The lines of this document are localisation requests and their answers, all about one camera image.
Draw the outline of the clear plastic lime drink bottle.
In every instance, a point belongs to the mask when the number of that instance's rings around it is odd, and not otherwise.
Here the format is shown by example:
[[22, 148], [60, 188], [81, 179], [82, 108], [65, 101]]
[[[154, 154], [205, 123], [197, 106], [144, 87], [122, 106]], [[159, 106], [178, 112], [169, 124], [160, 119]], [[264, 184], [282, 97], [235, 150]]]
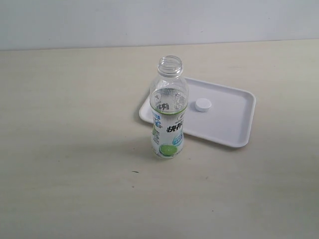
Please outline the clear plastic lime drink bottle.
[[161, 158], [174, 158], [184, 145], [183, 120], [189, 88], [182, 72], [180, 58], [164, 56], [159, 60], [158, 75], [150, 86], [153, 116], [151, 142], [154, 153]]

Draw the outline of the white bottle cap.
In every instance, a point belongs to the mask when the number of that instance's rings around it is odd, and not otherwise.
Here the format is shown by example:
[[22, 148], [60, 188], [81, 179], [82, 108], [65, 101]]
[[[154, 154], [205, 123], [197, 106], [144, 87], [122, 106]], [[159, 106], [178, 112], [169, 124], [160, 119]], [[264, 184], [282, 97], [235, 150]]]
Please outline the white bottle cap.
[[212, 103], [209, 99], [200, 98], [195, 101], [195, 108], [197, 111], [205, 113], [210, 110]]

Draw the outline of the white rectangular plastic tray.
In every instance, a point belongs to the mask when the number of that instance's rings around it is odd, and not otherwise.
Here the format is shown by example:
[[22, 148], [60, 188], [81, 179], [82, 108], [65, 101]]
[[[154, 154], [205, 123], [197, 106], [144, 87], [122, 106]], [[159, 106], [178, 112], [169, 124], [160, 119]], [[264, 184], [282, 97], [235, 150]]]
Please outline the white rectangular plastic tray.
[[[256, 98], [250, 92], [209, 82], [185, 79], [189, 88], [188, 106], [183, 120], [183, 134], [232, 148], [245, 146], [250, 137]], [[209, 99], [208, 112], [196, 110], [195, 101]], [[153, 124], [149, 97], [140, 108], [142, 120]]]

